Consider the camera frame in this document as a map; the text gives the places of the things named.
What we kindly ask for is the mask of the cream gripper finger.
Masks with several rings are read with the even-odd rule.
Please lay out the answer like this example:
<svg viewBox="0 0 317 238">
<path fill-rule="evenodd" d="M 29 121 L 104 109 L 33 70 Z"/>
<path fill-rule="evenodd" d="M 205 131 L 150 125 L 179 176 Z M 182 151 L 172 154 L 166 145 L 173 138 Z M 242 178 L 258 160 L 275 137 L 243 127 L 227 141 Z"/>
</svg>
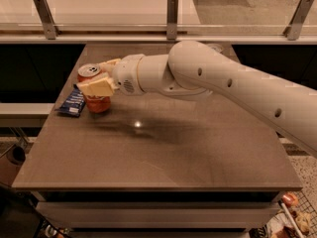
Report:
<svg viewBox="0 0 317 238">
<path fill-rule="evenodd" d="M 117 89 L 112 77 L 102 76 L 77 83 L 85 96 L 112 96 Z"/>
<path fill-rule="evenodd" d="M 110 59 L 99 63 L 99 67 L 103 72 L 111 73 L 115 65 L 120 61 L 120 59 Z"/>
</svg>

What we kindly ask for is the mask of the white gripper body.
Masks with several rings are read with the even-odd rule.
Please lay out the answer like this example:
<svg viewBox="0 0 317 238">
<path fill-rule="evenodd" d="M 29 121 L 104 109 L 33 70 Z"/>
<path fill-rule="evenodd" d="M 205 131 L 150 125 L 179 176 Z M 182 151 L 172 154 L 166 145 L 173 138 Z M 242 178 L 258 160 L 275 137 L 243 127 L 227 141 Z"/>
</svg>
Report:
<svg viewBox="0 0 317 238">
<path fill-rule="evenodd" d="M 143 95 L 138 82 L 138 65 L 143 54 L 129 55 L 116 63 L 112 76 L 120 91 L 126 95 Z"/>
</svg>

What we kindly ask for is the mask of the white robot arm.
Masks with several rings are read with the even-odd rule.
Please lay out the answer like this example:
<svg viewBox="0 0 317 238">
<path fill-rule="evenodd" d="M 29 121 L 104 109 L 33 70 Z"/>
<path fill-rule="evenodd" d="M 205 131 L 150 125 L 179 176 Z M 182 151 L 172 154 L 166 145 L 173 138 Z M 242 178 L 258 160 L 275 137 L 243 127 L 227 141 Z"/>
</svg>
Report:
<svg viewBox="0 0 317 238">
<path fill-rule="evenodd" d="M 196 100 L 219 93 L 317 157 L 317 92 L 242 65 L 211 47 L 182 41 L 166 55 L 129 55 L 99 64 L 101 73 L 79 82 L 86 96 L 155 92 Z"/>
</svg>

